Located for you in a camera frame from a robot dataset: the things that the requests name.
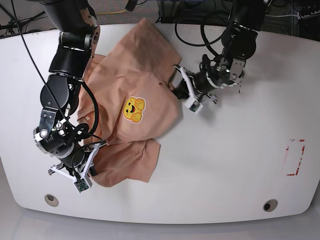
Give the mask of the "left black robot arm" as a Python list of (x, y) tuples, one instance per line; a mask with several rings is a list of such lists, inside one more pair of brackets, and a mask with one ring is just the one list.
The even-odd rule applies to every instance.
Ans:
[(202, 101), (204, 97), (209, 97), (212, 91), (233, 87), (242, 81), (246, 61), (256, 51), (256, 39), (269, 5), (268, 0), (234, 0), (225, 30), (213, 41), (209, 41), (205, 34), (205, 24), (209, 18), (225, 15), (226, 11), (215, 10), (201, 16), (202, 46), (206, 47), (214, 58), (209, 59), (204, 54), (199, 64), (199, 72), (186, 74), (190, 78), (196, 100)]

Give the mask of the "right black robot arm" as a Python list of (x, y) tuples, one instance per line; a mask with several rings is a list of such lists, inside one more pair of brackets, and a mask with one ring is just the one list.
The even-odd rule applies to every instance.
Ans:
[(49, 169), (49, 174), (67, 177), (83, 191), (92, 184), (93, 159), (105, 144), (98, 138), (94, 143), (80, 145), (81, 141), (95, 137), (99, 123), (97, 101), (93, 101), (92, 125), (73, 125), (69, 118), (78, 108), (81, 90), (85, 90), (90, 98), (94, 97), (85, 77), (94, 58), (100, 26), (86, 0), (43, 0), (41, 5), (59, 30), (59, 40), (49, 67), (49, 77), (40, 93), (42, 111), (33, 138), (42, 152), (60, 161)]

